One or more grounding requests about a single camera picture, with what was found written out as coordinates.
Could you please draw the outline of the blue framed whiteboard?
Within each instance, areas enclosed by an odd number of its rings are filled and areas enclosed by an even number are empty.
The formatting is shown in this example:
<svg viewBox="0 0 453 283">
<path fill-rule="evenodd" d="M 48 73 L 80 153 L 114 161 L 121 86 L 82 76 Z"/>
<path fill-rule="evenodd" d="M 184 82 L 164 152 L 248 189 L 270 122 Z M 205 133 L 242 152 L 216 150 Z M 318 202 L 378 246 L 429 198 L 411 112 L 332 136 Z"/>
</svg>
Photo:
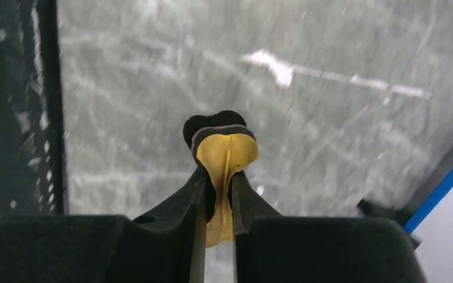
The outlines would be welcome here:
<svg viewBox="0 0 453 283">
<path fill-rule="evenodd" d="M 405 225 L 428 282 L 453 282 L 453 169 Z"/>
</svg>

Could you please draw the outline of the yellow black eraser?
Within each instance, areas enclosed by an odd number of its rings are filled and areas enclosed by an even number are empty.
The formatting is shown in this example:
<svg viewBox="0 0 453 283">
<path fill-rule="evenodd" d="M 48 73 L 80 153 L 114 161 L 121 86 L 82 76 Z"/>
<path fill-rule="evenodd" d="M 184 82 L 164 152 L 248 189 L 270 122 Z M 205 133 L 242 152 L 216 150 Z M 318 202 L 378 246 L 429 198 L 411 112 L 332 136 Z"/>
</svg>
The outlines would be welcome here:
<svg viewBox="0 0 453 283">
<path fill-rule="evenodd" d="M 183 138 L 198 167 L 209 176 L 214 193 L 209 201 L 205 246 L 233 242 L 230 183 L 235 174 L 257 160 L 256 138 L 243 116 L 233 110 L 191 116 L 183 126 Z"/>
</svg>

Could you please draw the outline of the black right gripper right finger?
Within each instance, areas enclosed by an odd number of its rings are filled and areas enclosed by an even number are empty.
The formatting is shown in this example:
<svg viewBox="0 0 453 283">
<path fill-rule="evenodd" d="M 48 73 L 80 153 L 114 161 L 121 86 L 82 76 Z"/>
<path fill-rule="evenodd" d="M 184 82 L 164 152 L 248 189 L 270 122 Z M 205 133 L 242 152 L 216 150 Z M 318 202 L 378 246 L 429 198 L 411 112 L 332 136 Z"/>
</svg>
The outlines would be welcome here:
<svg viewBox="0 0 453 283">
<path fill-rule="evenodd" d="M 236 282 L 425 282 L 413 243 L 385 218 L 283 216 L 231 179 Z"/>
</svg>

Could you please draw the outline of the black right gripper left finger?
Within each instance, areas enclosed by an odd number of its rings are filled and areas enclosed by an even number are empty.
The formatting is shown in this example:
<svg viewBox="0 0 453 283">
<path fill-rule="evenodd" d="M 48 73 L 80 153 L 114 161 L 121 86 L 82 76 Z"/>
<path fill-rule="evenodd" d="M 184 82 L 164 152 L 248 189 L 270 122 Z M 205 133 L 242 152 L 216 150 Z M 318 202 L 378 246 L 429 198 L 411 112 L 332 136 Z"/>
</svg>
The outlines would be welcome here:
<svg viewBox="0 0 453 283">
<path fill-rule="evenodd" d="M 203 280 L 207 175 L 137 217 L 0 215 L 0 282 Z"/>
</svg>

